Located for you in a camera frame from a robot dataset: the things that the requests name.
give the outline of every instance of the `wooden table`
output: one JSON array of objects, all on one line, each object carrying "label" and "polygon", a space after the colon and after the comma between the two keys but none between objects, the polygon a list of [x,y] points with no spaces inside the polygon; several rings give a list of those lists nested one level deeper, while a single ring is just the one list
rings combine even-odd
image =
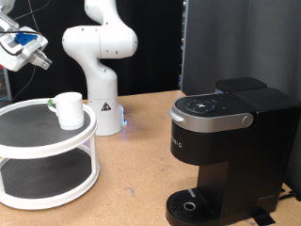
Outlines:
[{"label": "wooden table", "polygon": [[[198,167],[179,161],[169,149],[167,111],[181,96],[169,91],[119,97],[128,125],[116,135],[97,137],[101,173],[96,184],[79,199],[53,209],[24,211],[0,204],[0,226],[168,226],[167,198],[196,187],[198,178]],[[300,225],[301,204],[295,198],[280,201],[271,216],[277,225]],[[235,225],[257,224],[249,219]]]}]

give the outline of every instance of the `silver trim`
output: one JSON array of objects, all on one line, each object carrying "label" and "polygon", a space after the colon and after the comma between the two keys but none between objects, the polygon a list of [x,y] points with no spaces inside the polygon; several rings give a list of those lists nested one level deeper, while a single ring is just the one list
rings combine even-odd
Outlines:
[{"label": "silver trim", "polygon": [[192,189],[188,189],[188,191],[189,191],[189,193],[190,193],[190,195],[191,195],[192,198],[196,197],[196,195],[195,195],[195,193],[194,193],[194,191]]},{"label": "silver trim", "polygon": [[[188,131],[196,133],[216,133],[221,131],[243,129],[249,127],[254,121],[254,117],[250,113],[218,116],[212,118],[188,115],[176,107],[176,103],[182,98],[186,97],[178,98],[173,103],[173,107],[168,111],[168,114],[175,124]],[[250,119],[250,123],[246,125],[244,125],[245,117]]]},{"label": "silver trim", "polygon": [[[192,205],[192,209],[187,208],[187,207],[186,207],[187,204]],[[186,202],[186,203],[184,204],[184,209],[187,210],[187,211],[194,211],[196,208],[197,208],[197,207],[196,207],[196,205],[195,205],[193,202]]]}]

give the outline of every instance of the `coffee maker lid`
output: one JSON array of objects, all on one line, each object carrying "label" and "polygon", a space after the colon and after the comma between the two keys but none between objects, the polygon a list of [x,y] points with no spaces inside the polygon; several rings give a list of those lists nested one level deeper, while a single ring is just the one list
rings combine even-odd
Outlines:
[{"label": "coffee maker lid", "polygon": [[255,108],[231,93],[182,97],[168,111],[174,123],[196,133],[247,128],[255,113]]}]

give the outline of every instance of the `coffee maker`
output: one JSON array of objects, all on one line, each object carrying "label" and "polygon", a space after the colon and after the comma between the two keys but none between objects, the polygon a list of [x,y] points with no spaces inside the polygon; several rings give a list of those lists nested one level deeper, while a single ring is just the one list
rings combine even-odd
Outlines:
[{"label": "coffee maker", "polygon": [[171,152],[199,172],[197,187],[168,198],[170,225],[271,220],[301,108],[285,93],[258,85],[174,102],[168,112]]}]

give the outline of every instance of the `robotic arm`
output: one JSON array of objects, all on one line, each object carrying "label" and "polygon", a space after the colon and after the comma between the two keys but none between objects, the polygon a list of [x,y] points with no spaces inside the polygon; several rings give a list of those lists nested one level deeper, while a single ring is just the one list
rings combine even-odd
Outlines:
[{"label": "robotic arm", "polygon": [[132,56],[137,49],[137,36],[119,17],[116,0],[86,0],[85,11],[102,25],[69,28],[62,44],[86,75],[88,105],[98,121],[96,135],[113,135],[123,127],[117,75],[99,59]]},{"label": "robotic arm", "polygon": [[52,61],[42,52],[48,40],[30,27],[21,27],[9,13],[15,0],[0,0],[0,64],[17,72],[28,62],[47,70]]}]

